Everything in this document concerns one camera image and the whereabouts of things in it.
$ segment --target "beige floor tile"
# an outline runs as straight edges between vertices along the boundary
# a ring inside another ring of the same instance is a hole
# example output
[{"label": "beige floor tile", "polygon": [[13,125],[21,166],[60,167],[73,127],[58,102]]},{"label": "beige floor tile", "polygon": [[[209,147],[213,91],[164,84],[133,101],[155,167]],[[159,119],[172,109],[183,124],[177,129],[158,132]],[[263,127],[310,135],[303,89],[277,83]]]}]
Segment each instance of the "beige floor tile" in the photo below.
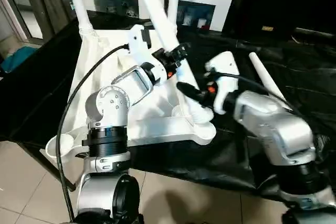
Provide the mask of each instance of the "beige floor tile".
[{"label": "beige floor tile", "polygon": [[[66,176],[74,183],[83,170],[83,160],[75,158],[64,167],[64,170]],[[70,193],[74,211],[76,211],[77,195],[78,190]],[[23,214],[56,224],[68,221],[68,211],[60,182],[49,173],[46,174]]]},{"label": "beige floor tile", "polygon": [[14,224],[20,214],[0,208],[0,222],[1,224]]},{"label": "beige floor tile", "polygon": [[0,207],[21,212],[45,173],[17,144],[0,142]]},{"label": "beige floor tile", "polygon": [[287,211],[283,203],[258,197],[241,195],[243,224],[281,224]]},{"label": "beige floor tile", "polygon": [[20,215],[15,224],[48,224],[48,222],[37,220],[28,216]]},{"label": "beige floor tile", "polygon": [[146,224],[240,224],[238,193],[146,173],[140,198]]}]

